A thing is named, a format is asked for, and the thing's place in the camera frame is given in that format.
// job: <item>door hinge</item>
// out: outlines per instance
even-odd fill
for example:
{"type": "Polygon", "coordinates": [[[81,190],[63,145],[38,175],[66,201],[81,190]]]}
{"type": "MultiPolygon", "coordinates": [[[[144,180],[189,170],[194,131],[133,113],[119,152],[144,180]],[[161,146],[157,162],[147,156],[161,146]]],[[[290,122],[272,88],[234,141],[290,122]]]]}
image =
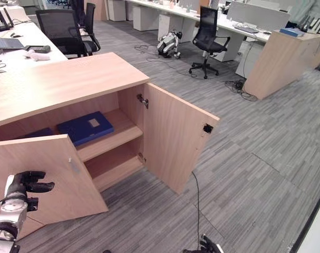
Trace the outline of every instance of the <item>door hinge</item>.
{"type": "Polygon", "coordinates": [[[144,106],[148,109],[148,106],[149,106],[149,101],[148,99],[144,99],[142,94],[138,94],[137,95],[137,99],[142,103],[144,104],[144,106]]]}
{"type": "Polygon", "coordinates": [[[138,153],[138,156],[139,156],[139,160],[140,160],[142,163],[146,163],[147,159],[143,157],[143,154],[142,154],[142,153],[138,153]]]}

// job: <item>cabinet door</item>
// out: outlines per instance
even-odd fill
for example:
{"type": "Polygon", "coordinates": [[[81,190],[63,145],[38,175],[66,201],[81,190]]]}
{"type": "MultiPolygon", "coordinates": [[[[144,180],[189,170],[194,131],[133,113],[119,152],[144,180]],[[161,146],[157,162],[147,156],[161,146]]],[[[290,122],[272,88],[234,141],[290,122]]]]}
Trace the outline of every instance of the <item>cabinet door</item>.
{"type": "Polygon", "coordinates": [[[28,217],[44,225],[107,211],[85,165],[66,134],[0,142],[0,199],[8,175],[45,171],[42,182],[55,183],[51,192],[29,193],[38,197],[38,211],[28,217]]]}
{"type": "Polygon", "coordinates": [[[180,194],[219,118],[151,83],[143,98],[146,166],[180,194]]]}

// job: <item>robot dog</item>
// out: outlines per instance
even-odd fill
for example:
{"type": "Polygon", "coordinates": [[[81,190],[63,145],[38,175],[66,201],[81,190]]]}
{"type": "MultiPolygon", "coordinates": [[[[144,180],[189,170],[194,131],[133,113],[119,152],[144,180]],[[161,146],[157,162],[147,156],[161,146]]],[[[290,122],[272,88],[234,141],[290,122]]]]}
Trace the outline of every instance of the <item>robot dog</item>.
{"type": "Polygon", "coordinates": [[[171,31],[167,35],[160,38],[160,43],[157,45],[159,55],[163,55],[164,58],[179,59],[181,53],[177,52],[177,47],[180,39],[182,38],[181,32],[171,31]]]}

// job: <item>chair base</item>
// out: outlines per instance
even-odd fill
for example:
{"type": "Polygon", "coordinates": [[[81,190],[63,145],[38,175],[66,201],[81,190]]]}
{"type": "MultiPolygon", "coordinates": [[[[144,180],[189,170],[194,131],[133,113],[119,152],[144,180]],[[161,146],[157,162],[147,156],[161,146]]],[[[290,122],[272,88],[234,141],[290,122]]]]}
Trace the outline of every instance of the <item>chair base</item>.
{"type": "Polygon", "coordinates": [[[207,59],[204,60],[203,63],[198,63],[198,62],[193,62],[191,65],[191,68],[189,69],[189,74],[192,73],[191,70],[196,70],[196,69],[203,69],[204,71],[204,79],[207,79],[207,70],[211,70],[215,72],[215,75],[219,75],[219,72],[217,69],[214,69],[213,67],[210,66],[210,64],[207,63],[207,59]]]}

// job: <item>keyboard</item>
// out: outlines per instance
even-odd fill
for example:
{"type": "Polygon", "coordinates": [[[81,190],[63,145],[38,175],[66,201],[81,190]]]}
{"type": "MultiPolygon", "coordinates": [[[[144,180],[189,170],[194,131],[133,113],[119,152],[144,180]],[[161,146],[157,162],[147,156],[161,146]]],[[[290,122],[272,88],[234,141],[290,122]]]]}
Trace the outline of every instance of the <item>keyboard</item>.
{"type": "Polygon", "coordinates": [[[245,27],[245,26],[234,26],[234,28],[239,29],[241,31],[247,32],[247,33],[259,33],[259,30],[250,28],[250,27],[245,27]]]}

